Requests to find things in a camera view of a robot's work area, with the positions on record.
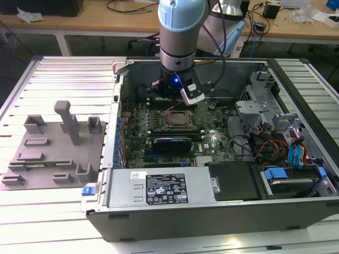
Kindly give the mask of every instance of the table leg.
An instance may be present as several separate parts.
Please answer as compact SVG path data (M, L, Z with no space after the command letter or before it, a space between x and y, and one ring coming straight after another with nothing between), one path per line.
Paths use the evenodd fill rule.
M4 32L0 32L0 43L2 43L2 44L8 43L6 33L4 33Z
M69 46L69 44L68 44L68 42L65 38L65 35L64 34L55 34L55 37L57 38L61 54L64 57L71 56L72 51L71 51L70 46Z
M234 48L232 49L230 58L239 58L240 53L242 52L245 41L247 40L246 36L240 36Z
M290 43L288 44L287 48L286 48L286 52L287 53L291 53L293 47L295 46L296 44L295 43Z

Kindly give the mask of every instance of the motherboard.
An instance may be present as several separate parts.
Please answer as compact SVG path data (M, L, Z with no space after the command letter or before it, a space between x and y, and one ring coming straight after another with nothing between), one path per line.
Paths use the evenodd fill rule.
M227 107L217 104L124 103L127 168L196 167L236 160L225 128Z

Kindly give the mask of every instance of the power supply label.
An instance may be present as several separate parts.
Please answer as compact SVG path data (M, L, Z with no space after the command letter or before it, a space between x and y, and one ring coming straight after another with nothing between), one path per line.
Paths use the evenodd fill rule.
M188 203L185 174L147 175L146 202L149 205Z

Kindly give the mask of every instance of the wooden table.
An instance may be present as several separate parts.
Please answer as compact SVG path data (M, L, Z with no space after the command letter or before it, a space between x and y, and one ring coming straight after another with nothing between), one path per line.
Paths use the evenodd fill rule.
M262 0L251 0L250 10L256 3ZM327 0L313 0L314 7L320 11L328 10L325 6ZM146 3L135 3L134 0L126 0L117 3L118 10L133 10L146 6ZM114 37L144 37L159 31L157 5L149 7L152 12L140 15L126 15L113 12L106 8L103 0L85 0L84 6L77 17L59 17L45 15L44 21L25 23L16 15L0 15L2 20L15 33L53 34L56 36L63 56L72 55L66 35L97 35ZM256 10L263 12L263 7ZM293 24L290 20L290 10L281 10L275 20L270 20L271 28L262 40L268 42L288 43L316 43L338 44L339 29L331 29L322 22ZM255 14L255 21L267 23ZM238 45L247 39L249 34L249 21ZM0 33L8 32L0 28Z
M107 9L104 2L108 1L85 0L76 17L44 15L44 21L31 24L21 21L16 15L0 15L0 20L15 33L55 35L63 56L72 55L65 35L145 37L159 31L157 5L149 7L148 9L152 10L149 13L126 15ZM126 0L118 2L116 9L127 11L146 5L149 3L135 3L134 0ZM5 32L8 30L0 27L0 33Z

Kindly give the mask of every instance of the floor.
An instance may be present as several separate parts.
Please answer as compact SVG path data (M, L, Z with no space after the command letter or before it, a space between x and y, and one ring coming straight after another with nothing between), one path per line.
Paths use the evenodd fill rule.
M33 52L34 55L61 56L57 41L53 35L20 34L19 39ZM67 37L74 56L145 56L148 42L133 44L133 49L127 49L130 38L106 37L105 48L101 47L100 37ZM287 53L285 43L263 42L254 54L258 58L306 58L316 69L327 78L339 64L339 54L333 49L336 45L316 45L309 52L310 45L296 44L291 53ZM241 57L249 57L251 46L244 49ZM5 102L11 90L25 70L24 63L30 62L30 55L14 36L9 36L8 44L0 49L0 106ZM330 84L339 90L339 69L330 79Z

